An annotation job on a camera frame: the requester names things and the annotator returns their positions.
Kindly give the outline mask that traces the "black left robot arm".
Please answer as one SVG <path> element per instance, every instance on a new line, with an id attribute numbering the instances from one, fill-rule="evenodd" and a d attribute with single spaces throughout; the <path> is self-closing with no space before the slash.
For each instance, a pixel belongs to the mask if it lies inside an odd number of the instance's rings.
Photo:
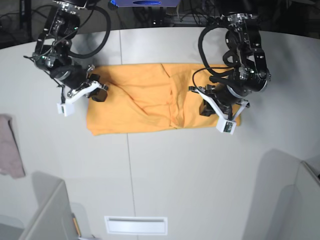
<path id="1" fill-rule="evenodd" d="M 217 104 L 218 108 L 233 118 L 233 105 L 251 92 L 263 91 L 271 79 L 266 55 L 262 48 L 258 24 L 258 8 L 252 0 L 216 0 L 219 17 L 204 28 L 198 38 L 198 51 L 205 70 L 211 75 L 214 86 L 205 88 L 204 94 Z M 203 41 L 207 33 L 226 29 L 225 43 L 228 51 L 223 55 L 223 72 L 211 67 L 207 61 Z"/>

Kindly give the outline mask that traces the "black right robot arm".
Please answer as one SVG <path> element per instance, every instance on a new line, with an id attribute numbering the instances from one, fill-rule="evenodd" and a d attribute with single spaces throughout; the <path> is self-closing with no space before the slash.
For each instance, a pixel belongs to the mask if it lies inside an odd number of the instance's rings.
<path id="1" fill-rule="evenodd" d="M 85 54 L 71 50 L 72 39 L 85 25 L 81 22 L 77 10 L 99 12 L 106 20 L 106 30 L 98 47 Z M 95 102 L 104 102 L 108 96 L 108 86 L 100 83 L 100 76 L 94 74 L 94 66 L 87 68 L 76 59 L 89 59 L 98 54 L 111 33 L 109 13 L 97 6 L 93 0 L 61 0 L 51 7 L 41 34 L 38 36 L 34 52 L 28 57 L 34 65 L 45 72 L 61 89 L 61 103 L 85 96 Z"/>

